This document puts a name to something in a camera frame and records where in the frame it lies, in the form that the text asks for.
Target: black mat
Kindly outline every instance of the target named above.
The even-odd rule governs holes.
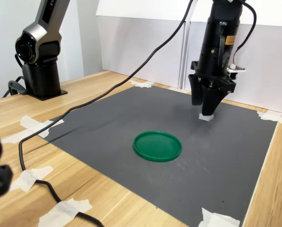
[[[191,227],[202,208],[242,222],[276,122],[227,104],[211,122],[200,112],[190,95],[133,87],[71,112],[45,139]],[[151,130],[177,136],[181,155],[167,163],[139,157],[133,139]]]

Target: white tape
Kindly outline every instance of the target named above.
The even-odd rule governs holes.
[[[203,221],[201,221],[198,227],[238,227],[240,221],[235,220],[229,216],[211,213],[202,208]]]
[[[64,122],[63,120],[60,120],[54,126],[57,126],[58,124],[62,124],[63,122]],[[44,127],[46,127],[50,123],[52,123],[52,121],[45,121],[45,122],[41,123],[41,122],[34,120],[33,118],[31,118],[29,116],[24,116],[21,119],[20,125],[25,127],[26,130],[2,139],[1,143],[18,143],[19,141],[21,141],[25,137],[30,136],[33,133],[43,129]],[[41,132],[39,134],[39,136],[41,136],[42,138],[45,138],[48,135],[49,135],[49,129],[47,129],[44,132]]]
[[[144,83],[140,83],[140,82],[136,82],[136,81],[133,81],[133,80],[130,80],[131,84],[134,84],[135,87],[147,87],[147,88],[150,88],[152,87],[152,84],[154,84],[153,82],[144,82]]]
[[[190,91],[182,90],[182,89],[175,88],[175,87],[171,87],[171,88],[169,88],[169,90],[171,90],[171,91],[177,91],[177,92],[184,93],[184,94],[187,94],[187,93],[190,92]]]
[[[266,121],[269,120],[269,121],[279,122],[282,124],[282,113],[272,111],[272,110],[268,110],[266,113],[259,112],[259,111],[257,113],[260,119],[262,120],[266,120]]]
[[[88,200],[59,202],[53,209],[39,219],[38,227],[62,227],[71,222],[78,212],[85,213],[92,205]]]
[[[24,192],[29,191],[36,180],[42,180],[50,172],[53,171],[51,166],[46,166],[41,169],[25,170],[21,173],[20,177],[15,180],[10,186],[10,191],[21,188]]]
[[[212,114],[211,116],[203,116],[202,113],[200,113],[199,116],[198,116],[198,118],[199,118],[200,120],[209,122],[209,121],[211,121],[211,120],[214,118],[214,115]]]

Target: wooden table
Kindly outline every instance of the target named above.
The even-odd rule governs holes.
[[[30,96],[15,95],[0,99],[0,138],[6,138],[25,128],[21,118],[28,115],[44,122],[57,117],[70,107],[85,103],[127,78],[104,71],[61,84],[67,95],[47,101]],[[169,88],[159,84],[155,86]],[[109,95],[133,87],[130,82]],[[257,111],[266,109],[224,100],[223,102]],[[87,214],[99,219],[105,226],[185,226],[169,214],[124,188],[112,179],[87,166],[40,137],[23,144],[27,169],[52,166],[53,172],[44,180],[49,181],[64,201],[88,199],[93,206]],[[10,165],[13,180],[22,170],[18,158],[18,143],[3,145],[0,164]],[[29,192],[15,190],[0,197],[0,226],[37,226],[39,217],[56,205],[48,188],[34,185]],[[90,225],[75,218],[69,226]],[[282,227],[282,124],[277,124],[275,134],[244,222],[246,227]]]

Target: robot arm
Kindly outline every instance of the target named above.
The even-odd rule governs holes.
[[[22,73],[26,89],[10,81],[10,91],[42,101],[67,93],[60,88],[56,61],[62,38],[59,29],[69,1],[41,0],[36,20],[23,30],[15,45],[17,55],[24,61]]]
[[[233,93],[237,72],[245,71],[240,67],[228,69],[235,37],[239,28],[239,18],[244,0],[213,0],[211,14],[207,22],[205,37],[199,61],[193,61],[191,69],[195,74],[189,75],[192,90],[192,105],[203,105],[202,115],[211,116],[219,103]],[[251,35],[254,23],[244,43]]]
[[[70,0],[41,0],[34,23],[16,41],[16,52],[25,64],[48,61],[60,53],[59,33]]]

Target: green plastic lid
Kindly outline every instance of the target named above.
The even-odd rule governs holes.
[[[178,138],[163,131],[147,131],[138,135],[134,142],[135,152],[153,162],[168,162],[176,159],[182,144]]]

